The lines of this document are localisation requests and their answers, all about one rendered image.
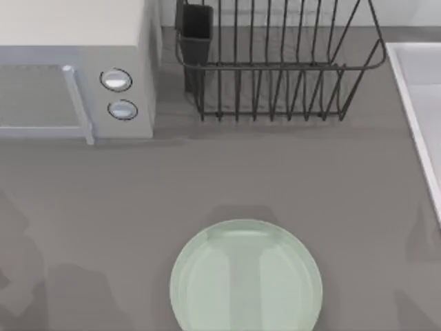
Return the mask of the small silver microwave knob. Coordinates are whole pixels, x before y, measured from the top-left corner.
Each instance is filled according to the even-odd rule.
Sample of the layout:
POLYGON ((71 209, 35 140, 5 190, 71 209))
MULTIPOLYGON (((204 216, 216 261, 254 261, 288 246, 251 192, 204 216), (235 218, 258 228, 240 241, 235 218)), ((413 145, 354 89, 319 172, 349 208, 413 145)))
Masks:
POLYGON ((119 121, 131 121, 139 113, 134 103, 126 99, 113 101, 107 105, 109 115, 119 121))

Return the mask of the pale green plate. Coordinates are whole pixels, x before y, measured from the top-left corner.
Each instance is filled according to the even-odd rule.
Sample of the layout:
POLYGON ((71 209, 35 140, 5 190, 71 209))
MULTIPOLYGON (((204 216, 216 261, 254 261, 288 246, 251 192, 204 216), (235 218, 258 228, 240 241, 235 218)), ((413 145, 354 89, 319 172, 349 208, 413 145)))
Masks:
POLYGON ((181 331, 314 331, 323 284, 313 255, 291 232, 232 219, 182 247, 169 294, 181 331))

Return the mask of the large silver microwave knob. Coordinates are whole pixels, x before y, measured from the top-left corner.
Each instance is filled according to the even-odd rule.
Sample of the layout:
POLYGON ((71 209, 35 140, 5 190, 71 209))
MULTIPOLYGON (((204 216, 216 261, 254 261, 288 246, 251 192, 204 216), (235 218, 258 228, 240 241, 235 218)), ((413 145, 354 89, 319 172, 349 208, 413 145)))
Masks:
POLYGON ((102 71, 99 75, 101 85, 112 92, 124 92, 132 87, 130 74, 120 68, 102 71))

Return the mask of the black utensil holder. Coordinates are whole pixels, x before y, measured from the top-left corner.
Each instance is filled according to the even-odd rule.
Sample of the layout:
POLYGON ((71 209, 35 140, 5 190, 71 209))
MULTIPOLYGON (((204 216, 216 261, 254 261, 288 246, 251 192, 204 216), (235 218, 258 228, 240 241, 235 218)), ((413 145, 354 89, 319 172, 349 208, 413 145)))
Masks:
POLYGON ((186 92, 198 90, 194 80, 199 72, 192 67, 207 65, 213 37, 213 16, 214 9, 210 5, 176 0, 175 28, 183 57, 186 92))

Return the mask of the microwave oven door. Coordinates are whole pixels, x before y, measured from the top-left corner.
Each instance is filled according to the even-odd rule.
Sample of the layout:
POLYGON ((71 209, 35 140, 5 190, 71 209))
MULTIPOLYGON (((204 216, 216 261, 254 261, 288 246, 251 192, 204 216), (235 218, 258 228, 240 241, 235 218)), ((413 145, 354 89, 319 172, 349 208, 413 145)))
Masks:
MULTIPOLYGON (((0 66, 0 139, 85 140, 62 67, 0 66)), ((81 96, 90 118, 82 92, 81 96)))

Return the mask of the pale microwave oven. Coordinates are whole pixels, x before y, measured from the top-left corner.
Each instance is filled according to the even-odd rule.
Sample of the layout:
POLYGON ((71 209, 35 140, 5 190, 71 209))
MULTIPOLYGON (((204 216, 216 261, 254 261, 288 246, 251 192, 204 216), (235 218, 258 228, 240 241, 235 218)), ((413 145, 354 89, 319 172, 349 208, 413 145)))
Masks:
POLYGON ((152 138, 162 47, 158 0, 0 0, 0 66, 75 67, 96 142, 152 138), (101 85, 111 68, 130 74, 129 90, 101 85), (133 120, 107 112, 120 99, 138 108, 133 120))

